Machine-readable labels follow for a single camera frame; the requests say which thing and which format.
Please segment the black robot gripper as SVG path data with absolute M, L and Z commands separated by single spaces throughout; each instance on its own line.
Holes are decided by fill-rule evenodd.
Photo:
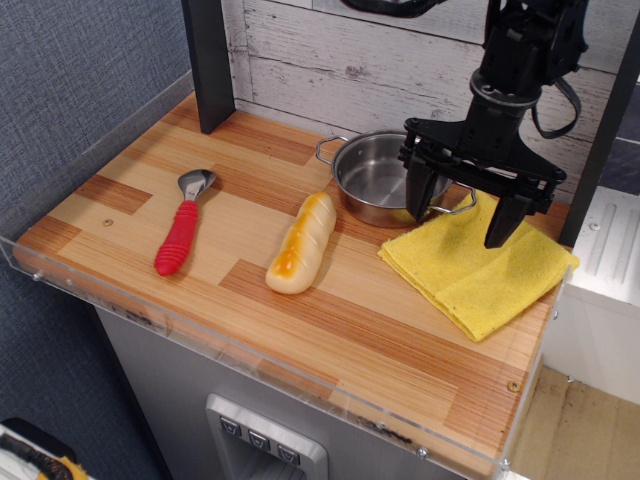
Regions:
M 540 85 L 524 95 L 503 92 L 475 71 L 470 90 L 473 99 L 463 121 L 405 121 L 399 160 L 407 170 L 406 208 L 421 220 L 439 177 L 500 197 L 484 241 L 487 249 L 500 248 L 526 215 L 549 210 L 567 175 L 519 134 L 524 114 L 541 96 Z

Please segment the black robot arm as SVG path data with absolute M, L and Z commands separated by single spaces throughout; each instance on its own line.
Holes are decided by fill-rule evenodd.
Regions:
M 484 245 L 502 246 L 528 215 L 548 211 L 567 175 L 525 145 L 519 129 L 535 114 L 543 86 L 556 86 L 576 112 L 581 103 L 564 77 L 588 46 L 584 1 L 492 1 L 484 57 L 473 72 L 464 120 L 410 118 L 399 152 L 406 208 L 420 219 L 441 177 L 492 194 L 499 202 Z

